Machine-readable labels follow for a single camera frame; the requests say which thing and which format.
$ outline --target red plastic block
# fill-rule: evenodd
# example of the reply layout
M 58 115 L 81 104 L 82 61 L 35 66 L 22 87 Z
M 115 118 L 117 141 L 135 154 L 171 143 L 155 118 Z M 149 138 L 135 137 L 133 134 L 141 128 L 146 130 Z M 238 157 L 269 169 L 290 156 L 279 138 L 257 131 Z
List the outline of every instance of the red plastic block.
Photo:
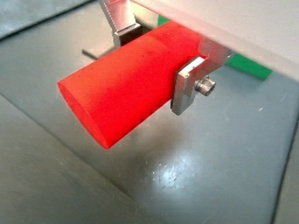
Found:
M 77 117 L 106 149 L 171 100 L 175 72 L 198 55 L 201 39 L 170 22 L 59 82 Z

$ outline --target metal bracket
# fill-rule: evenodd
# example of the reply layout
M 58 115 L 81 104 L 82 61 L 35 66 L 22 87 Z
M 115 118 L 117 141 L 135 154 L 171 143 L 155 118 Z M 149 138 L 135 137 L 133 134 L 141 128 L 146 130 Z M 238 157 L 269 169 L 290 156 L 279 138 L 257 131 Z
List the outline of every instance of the metal bracket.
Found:
M 113 28 L 115 48 L 119 48 L 143 35 L 143 27 L 137 22 L 130 0 L 99 0 L 99 4 Z
M 171 106 L 177 115 L 193 105 L 198 92 L 206 96 L 211 94 L 217 83 L 210 79 L 210 73 L 222 67 L 234 55 L 227 47 L 209 38 L 201 41 L 199 53 L 202 56 L 193 59 L 177 73 Z

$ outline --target gray floor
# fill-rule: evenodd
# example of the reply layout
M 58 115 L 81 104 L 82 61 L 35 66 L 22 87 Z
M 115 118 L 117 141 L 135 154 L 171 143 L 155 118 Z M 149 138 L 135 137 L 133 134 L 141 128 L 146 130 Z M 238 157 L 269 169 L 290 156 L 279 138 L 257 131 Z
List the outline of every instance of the gray floor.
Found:
M 299 223 L 299 128 L 288 164 L 275 224 Z
M 0 39 L 93 0 L 0 0 Z
M 0 222 L 161 223 L 0 95 Z
M 71 113 L 57 82 L 113 46 L 93 3 L 0 43 L 0 94 L 163 223 L 267 224 L 296 133 L 299 84 L 223 67 L 182 116 L 167 103 L 110 150 Z

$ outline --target green strip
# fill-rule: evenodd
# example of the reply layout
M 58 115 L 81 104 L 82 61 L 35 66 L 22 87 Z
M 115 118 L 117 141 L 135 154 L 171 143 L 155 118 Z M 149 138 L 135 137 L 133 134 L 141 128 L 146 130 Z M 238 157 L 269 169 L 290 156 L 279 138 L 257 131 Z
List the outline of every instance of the green strip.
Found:
M 163 16 L 159 16 L 158 26 L 166 24 L 167 22 L 169 19 Z M 239 54 L 235 54 L 227 65 L 237 68 L 242 72 L 258 77 L 261 80 L 265 80 L 273 72 L 267 67 L 259 65 L 254 60 L 246 58 Z

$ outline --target metal screw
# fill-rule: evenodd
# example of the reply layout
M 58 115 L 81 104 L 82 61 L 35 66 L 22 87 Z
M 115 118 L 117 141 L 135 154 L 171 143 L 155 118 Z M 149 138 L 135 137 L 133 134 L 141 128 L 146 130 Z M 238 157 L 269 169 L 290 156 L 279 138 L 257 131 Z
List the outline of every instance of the metal screw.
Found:
M 207 75 L 202 80 L 195 82 L 195 90 L 209 96 L 217 87 L 217 82 Z
M 227 59 L 230 59 L 234 55 L 234 51 L 233 50 L 229 50 L 229 56 L 227 56 Z

